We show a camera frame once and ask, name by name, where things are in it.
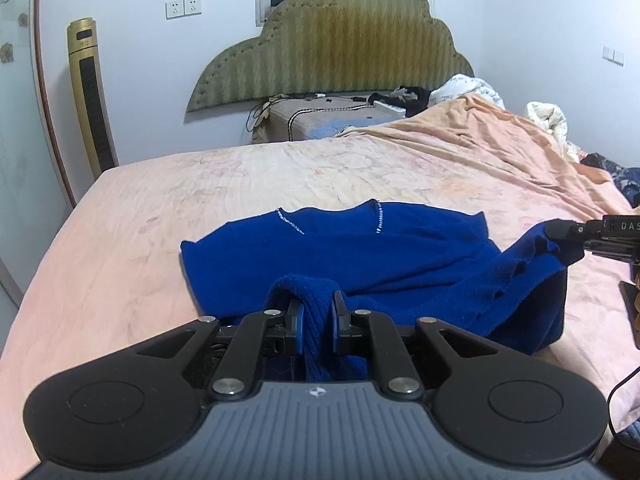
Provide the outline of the blue knit sweater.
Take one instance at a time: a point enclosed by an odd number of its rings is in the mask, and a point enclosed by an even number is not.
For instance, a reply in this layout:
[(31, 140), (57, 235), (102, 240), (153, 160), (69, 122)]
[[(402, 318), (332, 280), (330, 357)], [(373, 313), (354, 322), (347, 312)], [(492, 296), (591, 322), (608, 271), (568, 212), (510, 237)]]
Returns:
[(562, 334), (567, 270), (583, 255), (577, 243), (550, 240), (543, 226), (500, 249), (482, 214), (378, 200), (342, 211), (278, 209), (180, 246), (196, 303), (222, 322), (299, 300), (312, 382), (367, 376), (362, 359), (332, 350), (335, 295), (349, 310), (398, 325), (432, 316), (534, 354)]

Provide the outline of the black dark clothes pile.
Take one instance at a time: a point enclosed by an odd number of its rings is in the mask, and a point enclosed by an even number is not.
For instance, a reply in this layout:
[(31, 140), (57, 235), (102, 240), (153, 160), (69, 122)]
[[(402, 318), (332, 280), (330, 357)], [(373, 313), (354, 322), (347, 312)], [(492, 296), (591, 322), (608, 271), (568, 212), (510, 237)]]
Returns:
[(424, 112), (432, 93), (432, 89), (423, 87), (400, 86), (390, 93), (374, 92), (368, 96), (367, 102), (400, 118), (406, 118)]

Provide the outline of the dark patterned garment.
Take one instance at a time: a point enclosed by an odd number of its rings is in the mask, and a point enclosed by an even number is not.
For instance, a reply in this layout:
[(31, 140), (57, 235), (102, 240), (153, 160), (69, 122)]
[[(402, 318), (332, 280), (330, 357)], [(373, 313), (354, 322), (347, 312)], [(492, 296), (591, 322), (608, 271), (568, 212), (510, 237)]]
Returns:
[(640, 203), (640, 169), (626, 168), (601, 154), (591, 153), (580, 160), (583, 165), (606, 171), (613, 179), (616, 188), (623, 194), (632, 208)]

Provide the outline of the cream crumpled cloth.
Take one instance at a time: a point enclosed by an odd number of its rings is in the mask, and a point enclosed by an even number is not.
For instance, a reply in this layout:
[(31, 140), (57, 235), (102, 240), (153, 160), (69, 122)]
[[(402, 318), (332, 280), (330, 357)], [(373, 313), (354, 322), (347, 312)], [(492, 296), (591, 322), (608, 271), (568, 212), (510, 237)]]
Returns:
[(568, 162), (578, 164), (584, 154), (581, 148), (568, 140), (567, 120), (562, 110), (553, 103), (528, 102), (524, 116), (544, 130), (554, 148)]

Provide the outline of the pink bed sheet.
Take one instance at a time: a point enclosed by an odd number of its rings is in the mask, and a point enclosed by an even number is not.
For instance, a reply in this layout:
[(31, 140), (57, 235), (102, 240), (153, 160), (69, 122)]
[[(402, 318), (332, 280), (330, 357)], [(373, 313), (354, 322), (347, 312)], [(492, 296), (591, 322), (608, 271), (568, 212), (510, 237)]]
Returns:
[(20, 478), (38, 462), (22, 411), (43, 379), (194, 318), (182, 242), (276, 209), (342, 210), (367, 200), (482, 212), (500, 247), (547, 219), (591, 219), (552, 196), (370, 136), (179, 154), (107, 171), (43, 257), (3, 350), (2, 477)]

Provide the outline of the orange peach blanket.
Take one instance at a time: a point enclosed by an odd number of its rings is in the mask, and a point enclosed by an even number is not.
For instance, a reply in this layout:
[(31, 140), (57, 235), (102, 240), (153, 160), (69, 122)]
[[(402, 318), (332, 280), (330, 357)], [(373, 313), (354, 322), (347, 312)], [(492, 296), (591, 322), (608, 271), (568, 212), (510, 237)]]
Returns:
[(433, 154), (552, 196), (579, 217), (638, 212), (604, 171), (568, 162), (541, 128), (476, 94), (443, 102), (411, 118), (349, 127), (340, 136), (370, 136)]

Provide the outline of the white crumpled quilt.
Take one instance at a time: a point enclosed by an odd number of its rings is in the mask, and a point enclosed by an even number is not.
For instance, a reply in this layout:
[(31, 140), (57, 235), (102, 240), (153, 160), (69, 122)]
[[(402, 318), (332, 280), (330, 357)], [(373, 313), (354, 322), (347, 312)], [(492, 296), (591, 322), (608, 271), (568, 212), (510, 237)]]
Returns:
[(485, 101), (498, 106), (502, 110), (503, 99), (499, 93), (484, 79), (457, 74), (449, 78), (442, 86), (433, 90), (428, 97), (427, 106), (432, 107), (439, 103), (459, 99), (467, 94), (477, 94)]

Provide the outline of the beige patterned pillow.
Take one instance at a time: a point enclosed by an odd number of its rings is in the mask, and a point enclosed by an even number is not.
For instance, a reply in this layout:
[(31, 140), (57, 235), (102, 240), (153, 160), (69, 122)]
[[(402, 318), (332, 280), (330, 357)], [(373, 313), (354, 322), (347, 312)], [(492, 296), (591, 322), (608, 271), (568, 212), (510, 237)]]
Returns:
[(364, 96), (272, 99), (250, 120), (254, 144), (321, 140), (350, 127), (393, 122), (405, 115), (369, 104)]

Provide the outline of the glass wardrobe sliding door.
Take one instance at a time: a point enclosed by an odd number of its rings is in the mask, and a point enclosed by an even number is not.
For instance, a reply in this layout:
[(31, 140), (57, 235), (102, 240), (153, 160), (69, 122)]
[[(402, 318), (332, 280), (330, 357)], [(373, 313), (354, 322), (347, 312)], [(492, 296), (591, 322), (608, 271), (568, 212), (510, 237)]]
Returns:
[(1, 0), (1, 286), (14, 304), (70, 214), (42, 117), (34, 11)]

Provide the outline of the olive upholstered headboard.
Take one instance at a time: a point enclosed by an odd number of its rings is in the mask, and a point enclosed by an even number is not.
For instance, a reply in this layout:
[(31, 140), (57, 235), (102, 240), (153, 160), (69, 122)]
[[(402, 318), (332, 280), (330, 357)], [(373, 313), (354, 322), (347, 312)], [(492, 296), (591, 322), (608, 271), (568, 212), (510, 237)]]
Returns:
[(258, 36), (206, 65), (186, 109), (277, 94), (436, 89), (472, 73), (428, 0), (284, 0)]

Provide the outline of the gold tower fan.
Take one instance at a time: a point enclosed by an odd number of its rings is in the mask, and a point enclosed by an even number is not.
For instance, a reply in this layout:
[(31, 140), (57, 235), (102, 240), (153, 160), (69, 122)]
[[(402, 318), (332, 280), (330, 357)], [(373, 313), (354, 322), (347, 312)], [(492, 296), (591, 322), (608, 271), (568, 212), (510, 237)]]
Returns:
[(68, 67), (78, 124), (93, 177), (118, 165), (104, 101), (96, 21), (81, 18), (67, 27)]

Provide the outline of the white wall light switch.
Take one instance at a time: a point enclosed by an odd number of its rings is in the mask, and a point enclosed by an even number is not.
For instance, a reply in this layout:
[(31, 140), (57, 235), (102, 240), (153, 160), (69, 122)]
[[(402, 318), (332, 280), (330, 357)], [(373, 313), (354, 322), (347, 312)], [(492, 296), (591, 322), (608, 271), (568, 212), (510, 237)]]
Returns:
[(610, 47), (604, 47), (602, 50), (602, 58), (618, 66), (625, 65), (625, 53), (620, 50), (615, 50)]

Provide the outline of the white wall socket pair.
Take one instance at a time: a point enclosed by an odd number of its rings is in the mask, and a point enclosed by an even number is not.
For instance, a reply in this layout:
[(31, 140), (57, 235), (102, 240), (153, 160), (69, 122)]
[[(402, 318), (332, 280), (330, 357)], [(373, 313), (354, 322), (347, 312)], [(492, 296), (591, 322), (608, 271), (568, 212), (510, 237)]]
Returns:
[(165, 3), (165, 18), (184, 18), (202, 13), (202, 0), (174, 0)]

